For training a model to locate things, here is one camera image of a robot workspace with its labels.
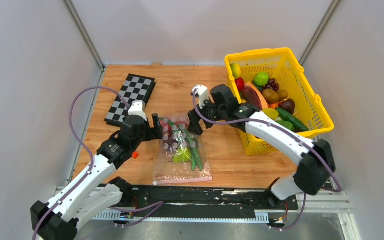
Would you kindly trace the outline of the green pear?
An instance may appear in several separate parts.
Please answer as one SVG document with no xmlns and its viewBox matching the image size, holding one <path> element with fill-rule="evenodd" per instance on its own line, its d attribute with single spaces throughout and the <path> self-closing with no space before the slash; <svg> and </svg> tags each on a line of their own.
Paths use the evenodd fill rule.
<svg viewBox="0 0 384 240">
<path fill-rule="evenodd" d="M 185 163 L 192 158 L 191 151 L 188 147 L 178 148 L 172 158 L 174 163 Z"/>
</svg>

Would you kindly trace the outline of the long green cucumber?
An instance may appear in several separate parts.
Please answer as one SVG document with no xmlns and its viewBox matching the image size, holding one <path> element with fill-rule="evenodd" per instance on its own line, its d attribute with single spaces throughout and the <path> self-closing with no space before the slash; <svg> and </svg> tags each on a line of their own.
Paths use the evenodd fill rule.
<svg viewBox="0 0 384 240">
<path fill-rule="evenodd" d="M 196 168 L 198 168 L 199 171 L 202 171 L 204 169 L 204 166 L 201 159 L 197 138 L 187 129 L 184 130 L 184 133 L 186 134 L 185 139 L 189 145 L 189 150 L 191 153 L 191 170 L 194 171 Z"/>
</svg>

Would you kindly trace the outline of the clear zip top bag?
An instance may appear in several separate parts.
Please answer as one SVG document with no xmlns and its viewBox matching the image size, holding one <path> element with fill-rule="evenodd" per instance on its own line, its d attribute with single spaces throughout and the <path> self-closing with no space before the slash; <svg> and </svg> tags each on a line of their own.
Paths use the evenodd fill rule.
<svg viewBox="0 0 384 240">
<path fill-rule="evenodd" d="M 159 120 L 162 139 L 153 169 L 153 185 L 212 181 L 213 175 L 202 141 L 188 130 L 188 116 L 163 116 Z"/>
</svg>

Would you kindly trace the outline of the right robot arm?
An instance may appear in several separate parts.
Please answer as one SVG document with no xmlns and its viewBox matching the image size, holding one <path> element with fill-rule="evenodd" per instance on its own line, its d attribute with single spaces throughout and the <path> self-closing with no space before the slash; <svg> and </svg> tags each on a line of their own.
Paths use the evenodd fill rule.
<svg viewBox="0 0 384 240">
<path fill-rule="evenodd" d="M 297 166 L 295 173 L 275 180 L 266 190 L 265 201 L 270 208 L 278 209 L 296 194 L 315 196 L 328 179 L 334 177 L 336 165 L 331 145 L 326 140 L 314 141 L 301 136 L 269 118 L 253 104 L 239 103 L 225 84 L 212 89 L 197 84 L 191 96 L 194 108 L 188 113 L 190 132 L 203 134 L 200 121 L 207 129 L 213 125 L 228 125 L 267 142 Z"/>
</svg>

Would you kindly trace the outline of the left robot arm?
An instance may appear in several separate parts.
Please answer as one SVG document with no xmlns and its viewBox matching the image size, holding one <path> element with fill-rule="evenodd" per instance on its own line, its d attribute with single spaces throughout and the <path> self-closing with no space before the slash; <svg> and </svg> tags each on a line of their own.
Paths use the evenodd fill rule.
<svg viewBox="0 0 384 240">
<path fill-rule="evenodd" d="M 102 143 L 87 167 L 60 193 L 46 203 L 37 201 L 30 209 L 33 239 L 73 240 L 79 230 L 105 209 L 133 201 L 131 185 L 120 177 L 104 189 L 93 193 L 108 176 L 134 156 L 143 142 L 160 140 L 163 128 L 157 114 L 152 115 L 153 127 L 147 118 L 129 115 L 119 131 Z"/>
</svg>

